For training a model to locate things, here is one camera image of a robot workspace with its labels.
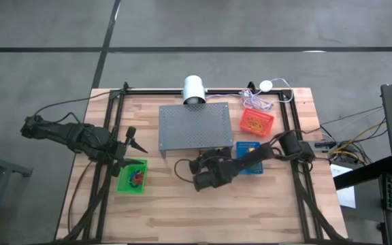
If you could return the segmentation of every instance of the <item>perforated metal box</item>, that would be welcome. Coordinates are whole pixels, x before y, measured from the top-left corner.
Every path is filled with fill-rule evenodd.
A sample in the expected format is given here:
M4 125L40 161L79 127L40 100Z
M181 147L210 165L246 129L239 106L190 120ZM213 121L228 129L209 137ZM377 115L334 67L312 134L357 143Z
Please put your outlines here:
M159 150L233 146L228 103L162 105Z

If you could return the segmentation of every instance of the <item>yellow wire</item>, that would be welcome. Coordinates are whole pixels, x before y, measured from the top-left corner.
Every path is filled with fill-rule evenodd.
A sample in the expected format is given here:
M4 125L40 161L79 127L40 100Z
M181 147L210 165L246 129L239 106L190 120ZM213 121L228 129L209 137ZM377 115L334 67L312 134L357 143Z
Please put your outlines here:
M349 141L348 141L347 143L345 143L344 145L342 145L342 146L336 148L336 149L334 150L334 152L346 148L347 146L349 146L350 144L352 144L357 138L361 137L361 135L363 135L363 134L366 133L367 131L374 129L375 127L379 127L379 125L384 124L384 123L386 123L386 122L380 122L380 123L378 123L377 125L371 126L371 127L369 127L368 129L362 131L357 137L354 137L353 139L349 140Z
M336 150L336 151L333 151L332 153L333 154L337 154L337 153L339 153L339 154L347 154L347 155L353 157L354 159L362 162L364 165L367 165L367 163L363 159L360 159L357 155L355 155L353 153L350 153L350 152L347 152L347 151L342 151L342 150Z

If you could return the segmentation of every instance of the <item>gray floor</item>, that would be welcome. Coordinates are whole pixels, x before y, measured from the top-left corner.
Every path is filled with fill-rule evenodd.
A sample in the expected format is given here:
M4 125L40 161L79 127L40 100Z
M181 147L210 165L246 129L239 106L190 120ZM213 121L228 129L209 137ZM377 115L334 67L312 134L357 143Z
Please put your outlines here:
M0 47L100 47L114 0L0 0ZM111 46L392 46L392 0L195 1L123 0ZM0 158L33 167L14 177L0 216L0 244L50 241L58 223L74 154L28 140L25 116L66 99L86 97L99 53L0 53ZM311 87L321 122L381 104L392 83L392 52L109 54L100 88L124 81L140 88L181 87L189 74L206 87L243 87L282 77ZM45 110L84 116L86 102ZM379 123L383 113L328 125L337 140ZM373 160L390 154L385 136L364 142ZM364 212L375 184L357 188L358 208L343 209L349 236L379 241L375 214Z

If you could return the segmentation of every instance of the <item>orange bin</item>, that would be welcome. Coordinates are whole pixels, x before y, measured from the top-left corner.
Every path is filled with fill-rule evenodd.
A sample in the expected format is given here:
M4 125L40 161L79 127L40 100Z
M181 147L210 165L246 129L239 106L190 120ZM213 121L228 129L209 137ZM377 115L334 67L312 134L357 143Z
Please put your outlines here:
M267 136L272 131L274 117L254 109L245 108L242 119L240 120L240 128L259 136Z

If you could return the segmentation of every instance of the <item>blue package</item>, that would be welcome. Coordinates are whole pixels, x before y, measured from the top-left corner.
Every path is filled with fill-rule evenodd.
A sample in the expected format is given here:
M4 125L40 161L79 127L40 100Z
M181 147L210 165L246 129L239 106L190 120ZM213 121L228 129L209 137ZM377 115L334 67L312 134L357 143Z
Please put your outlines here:
M235 147L237 148L237 158L243 157L247 152L250 152L258 148L261 144L259 142L237 142ZM240 171L241 174L262 174L263 164L262 162L256 163L255 165L243 169Z

